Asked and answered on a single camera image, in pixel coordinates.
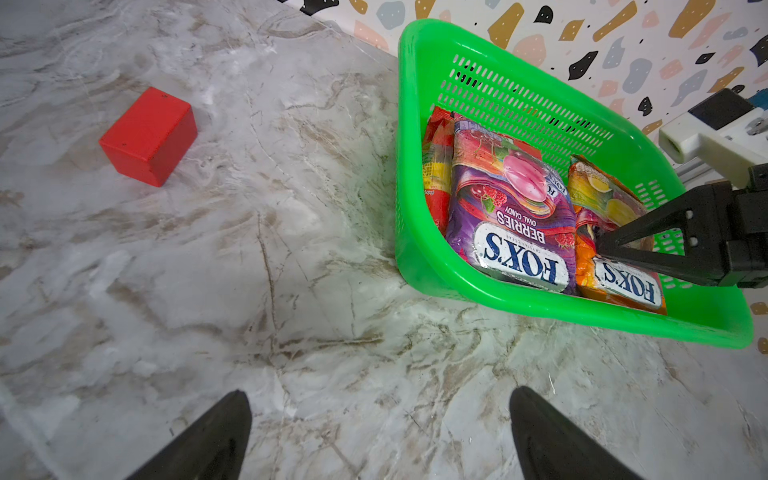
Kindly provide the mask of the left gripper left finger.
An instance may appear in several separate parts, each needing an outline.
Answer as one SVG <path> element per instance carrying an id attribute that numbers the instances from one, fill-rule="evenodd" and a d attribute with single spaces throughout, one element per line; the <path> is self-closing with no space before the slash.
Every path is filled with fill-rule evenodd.
<path id="1" fill-rule="evenodd" d="M 237 479 L 251 426 L 248 397 L 245 392 L 234 390 L 128 479 Z"/>

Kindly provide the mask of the orange Fox's fruits bag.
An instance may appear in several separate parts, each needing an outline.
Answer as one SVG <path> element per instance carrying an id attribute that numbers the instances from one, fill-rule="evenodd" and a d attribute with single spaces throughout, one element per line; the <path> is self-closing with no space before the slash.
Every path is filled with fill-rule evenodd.
<path id="1" fill-rule="evenodd" d="M 568 191 L 576 215 L 575 283 L 584 297 L 665 315 L 659 276 L 602 257 L 597 239 L 645 215 L 640 199 L 615 177 L 582 155 L 574 155 L 568 171 Z"/>

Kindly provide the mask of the purple Fox's berries bag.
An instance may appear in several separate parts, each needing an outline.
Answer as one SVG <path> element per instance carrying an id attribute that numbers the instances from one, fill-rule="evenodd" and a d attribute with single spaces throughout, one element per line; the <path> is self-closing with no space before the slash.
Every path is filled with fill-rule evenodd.
<path id="1" fill-rule="evenodd" d="M 522 140 L 463 116 L 454 127 L 448 244 L 497 280 L 576 294 L 576 216 L 561 175 Z"/>

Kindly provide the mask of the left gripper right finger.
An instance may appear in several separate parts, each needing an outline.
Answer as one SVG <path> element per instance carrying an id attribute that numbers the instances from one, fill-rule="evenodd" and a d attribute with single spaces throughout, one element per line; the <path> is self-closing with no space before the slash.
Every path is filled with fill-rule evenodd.
<path id="1" fill-rule="evenodd" d="M 509 401 L 511 431 L 526 479 L 637 479 L 586 432 L 527 386 Z"/>

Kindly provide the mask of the red candy bag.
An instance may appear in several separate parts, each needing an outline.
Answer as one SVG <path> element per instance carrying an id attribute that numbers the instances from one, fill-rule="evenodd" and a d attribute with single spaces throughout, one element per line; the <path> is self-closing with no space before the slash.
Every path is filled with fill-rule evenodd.
<path id="1" fill-rule="evenodd" d="M 552 213 L 547 170 L 526 143 L 436 107 L 422 143 L 422 175 L 429 212 L 449 243 L 467 243 L 490 225 L 546 241 L 537 216 Z"/>

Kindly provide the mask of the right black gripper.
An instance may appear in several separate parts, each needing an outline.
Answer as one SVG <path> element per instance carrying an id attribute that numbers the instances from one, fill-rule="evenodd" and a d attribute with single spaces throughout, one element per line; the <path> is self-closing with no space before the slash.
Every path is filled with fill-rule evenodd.
<path id="1" fill-rule="evenodd" d="M 727 181 L 697 186 L 599 235 L 596 249 L 605 259 L 691 284 L 766 287 L 767 164 L 750 167 L 747 187 L 730 198 Z"/>

